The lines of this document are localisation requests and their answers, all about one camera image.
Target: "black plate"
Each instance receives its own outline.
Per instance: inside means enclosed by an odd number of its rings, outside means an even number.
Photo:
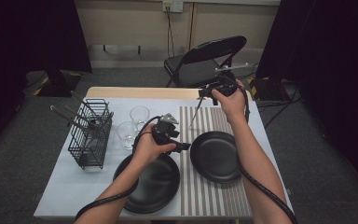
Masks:
[[[130,163],[128,156],[116,169],[116,178]],[[146,167],[138,179],[138,187],[129,196],[124,207],[139,214],[154,213],[165,207],[179,189],[180,173],[176,162],[168,155],[161,154]]]
[[[223,132],[203,133],[190,148],[194,168],[206,179],[219,184],[241,178],[234,136]]]

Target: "chair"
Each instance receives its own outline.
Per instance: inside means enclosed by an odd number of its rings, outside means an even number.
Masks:
[[[168,58],[164,68],[170,76],[166,87],[202,88],[216,82],[215,68],[231,66],[232,58],[246,44],[240,35],[213,40],[196,46],[184,55]],[[215,59],[227,58],[218,64]]]

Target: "person's left hand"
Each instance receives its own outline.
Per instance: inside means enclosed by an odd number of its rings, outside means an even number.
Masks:
[[[176,147],[175,143],[161,146],[157,145],[152,136],[152,128],[155,125],[156,124],[149,124],[145,127],[132,158],[133,161],[137,161],[144,166],[154,161],[159,154],[172,151]]]

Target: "striped placemat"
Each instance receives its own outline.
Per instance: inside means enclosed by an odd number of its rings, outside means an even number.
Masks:
[[[180,106],[180,141],[192,143],[197,136],[209,131],[232,133],[226,115],[220,107],[201,107],[189,129],[196,107]],[[249,217],[252,211],[242,181],[216,184],[196,171],[190,152],[180,154],[182,216]]]

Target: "wire basket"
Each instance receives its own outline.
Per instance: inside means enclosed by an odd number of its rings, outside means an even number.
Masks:
[[[89,99],[78,110],[71,130],[72,140],[68,150],[77,164],[103,169],[107,141],[112,127],[113,112],[103,99]]]

